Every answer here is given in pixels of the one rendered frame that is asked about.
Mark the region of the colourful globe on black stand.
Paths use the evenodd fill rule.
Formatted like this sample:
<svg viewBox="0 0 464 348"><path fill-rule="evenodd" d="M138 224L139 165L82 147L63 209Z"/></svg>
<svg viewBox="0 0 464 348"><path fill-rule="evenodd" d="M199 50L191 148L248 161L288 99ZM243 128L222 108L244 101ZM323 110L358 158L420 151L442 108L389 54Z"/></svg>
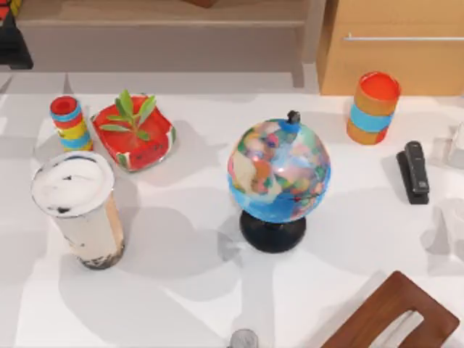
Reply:
<svg viewBox="0 0 464 348"><path fill-rule="evenodd" d="M231 152L227 171L244 238L276 254L304 237L307 215L327 192L331 160L317 133L291 110L285 118L249 128Z"/></svg>

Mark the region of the red watermelon plant pot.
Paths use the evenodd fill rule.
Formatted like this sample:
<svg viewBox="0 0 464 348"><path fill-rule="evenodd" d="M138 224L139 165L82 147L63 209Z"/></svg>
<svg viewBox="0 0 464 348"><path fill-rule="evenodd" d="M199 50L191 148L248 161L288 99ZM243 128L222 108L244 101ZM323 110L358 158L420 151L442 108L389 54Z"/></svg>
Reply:
<svg viewBox="0 0 464 348"><path fill-rule="evenodd" d="M176 129L161 113L154 95L122 91L113 104L91 117L110 157L137 172L162 161L173 150Z"/></svg>

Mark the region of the bubble tea plastic cup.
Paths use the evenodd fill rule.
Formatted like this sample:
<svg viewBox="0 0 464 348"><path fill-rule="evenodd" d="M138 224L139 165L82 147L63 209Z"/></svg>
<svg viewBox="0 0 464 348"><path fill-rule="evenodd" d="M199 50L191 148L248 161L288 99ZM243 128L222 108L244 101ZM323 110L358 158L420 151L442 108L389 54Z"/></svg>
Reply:
<svg viewBox="0 0 464 348"><path fill-rule="evenodd" d="M57 224L71 252L87 268L119 262L125 239L113 197L108 161L89 151L60 154L37 169L31 183L36 205Z"/></svg>

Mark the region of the orange and blue cup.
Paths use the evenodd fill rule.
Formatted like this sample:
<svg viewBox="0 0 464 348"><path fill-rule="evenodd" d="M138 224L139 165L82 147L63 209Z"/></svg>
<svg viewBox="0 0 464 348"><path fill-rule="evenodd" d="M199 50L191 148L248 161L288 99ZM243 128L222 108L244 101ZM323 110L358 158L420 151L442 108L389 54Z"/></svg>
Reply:
<svg viewBox="0 0 464 348"><path fill-rule="evenodd" d="M392 123L401 88L387 73L364 74L357 84L349 111L347 135L362 145L383 141Z"/></svg>

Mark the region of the wooden open shelf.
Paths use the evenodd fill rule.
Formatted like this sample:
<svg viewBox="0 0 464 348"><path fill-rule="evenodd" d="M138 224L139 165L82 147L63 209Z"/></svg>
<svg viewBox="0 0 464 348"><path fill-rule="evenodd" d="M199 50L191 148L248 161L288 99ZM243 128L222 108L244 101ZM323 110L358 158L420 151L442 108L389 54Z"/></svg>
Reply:
<svg viewBox="0 0 464 348"><path fill-rule="evenodd" d="M302 86L327 0L23 0L35 68L72 73L288 73Z"/></svg>

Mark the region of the grey round can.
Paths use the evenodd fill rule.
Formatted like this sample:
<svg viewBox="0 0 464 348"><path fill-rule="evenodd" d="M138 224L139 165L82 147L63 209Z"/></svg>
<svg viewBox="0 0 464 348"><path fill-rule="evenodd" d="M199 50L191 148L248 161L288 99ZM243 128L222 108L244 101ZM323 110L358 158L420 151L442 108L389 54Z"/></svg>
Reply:
<svg viewBox="0 0 464 348"><path fill-rule="evenodd" d="M241 328L231 334L227 348L259 348L259 339L253 330Z"/></svg>

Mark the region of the stack of coloured rings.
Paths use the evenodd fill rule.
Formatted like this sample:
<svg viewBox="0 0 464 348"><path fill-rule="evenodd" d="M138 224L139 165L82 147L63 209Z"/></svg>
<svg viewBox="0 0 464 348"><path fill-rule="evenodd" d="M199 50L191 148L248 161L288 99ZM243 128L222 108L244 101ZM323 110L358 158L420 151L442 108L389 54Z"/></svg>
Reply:
<svg viewBox="0 0 464 348"><path fill-rule="evenodd" d="M50 115L66 152L93 150L93 141L77 99L57 97L50 104Z"/></svg>

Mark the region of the black stapler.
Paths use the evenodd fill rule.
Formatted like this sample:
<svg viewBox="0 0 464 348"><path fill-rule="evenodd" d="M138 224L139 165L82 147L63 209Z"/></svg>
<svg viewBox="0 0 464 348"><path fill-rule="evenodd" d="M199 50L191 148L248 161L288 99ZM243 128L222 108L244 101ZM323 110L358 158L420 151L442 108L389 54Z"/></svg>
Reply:
<svg viewBox="0 0 464 348"><path fill-rule="evenodd" d="M409 141L396 155L402 182L410 204L428 204L430 186L426 159L419 141Z"/></svg>

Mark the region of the wooden cupboard door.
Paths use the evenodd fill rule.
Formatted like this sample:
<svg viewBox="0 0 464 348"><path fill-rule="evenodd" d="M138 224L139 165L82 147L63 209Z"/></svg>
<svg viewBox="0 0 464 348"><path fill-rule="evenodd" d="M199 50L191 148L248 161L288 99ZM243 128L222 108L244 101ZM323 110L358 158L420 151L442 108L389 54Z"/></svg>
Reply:
<svg viewBox="0 0 464 348"><path fill-rule="evenodd" d="M408 96L464 94L464 42L345 41L353 36L464 37L464 0L326 0L316 59L319 89L351 95L380 71Z"/></svg>

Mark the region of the brown wooden board with slot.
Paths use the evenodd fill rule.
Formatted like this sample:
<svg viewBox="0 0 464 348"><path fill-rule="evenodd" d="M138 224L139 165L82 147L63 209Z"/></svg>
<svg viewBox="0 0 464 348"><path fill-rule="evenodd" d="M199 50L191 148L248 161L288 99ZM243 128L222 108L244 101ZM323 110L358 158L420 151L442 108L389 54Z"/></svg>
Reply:
<svg viewBox="0 0 464 348"><path fill-rule="evenodd" d="M320 348L369 348L391 323L408 312L423 319L397 348L441 348L460 325L454 314L396 270Z"/></svg>

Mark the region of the clear glass cup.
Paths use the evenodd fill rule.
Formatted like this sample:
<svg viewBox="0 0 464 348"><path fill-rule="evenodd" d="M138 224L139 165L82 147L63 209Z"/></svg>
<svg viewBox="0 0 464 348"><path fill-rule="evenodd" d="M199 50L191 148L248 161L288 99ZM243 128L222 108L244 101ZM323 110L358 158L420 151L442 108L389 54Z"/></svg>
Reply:
<svg viewBox="0 0 464 348"><path fill-rule="evenodd" d="M450 128L450 137L433 140L429 160L437 167L464 171L464 122Z"/></svg>

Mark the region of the black and coloured object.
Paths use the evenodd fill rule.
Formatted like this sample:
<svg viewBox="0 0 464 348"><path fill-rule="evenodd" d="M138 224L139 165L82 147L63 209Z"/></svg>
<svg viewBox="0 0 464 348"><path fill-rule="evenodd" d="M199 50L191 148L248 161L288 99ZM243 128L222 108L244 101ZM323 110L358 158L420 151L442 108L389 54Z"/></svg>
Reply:
<svg viewBox="0 0 464 348"><path fill-rule="evenodd" d="M12 0L0 0L0 66L11 70L31 70L33 60L17 27Z"/></svg>

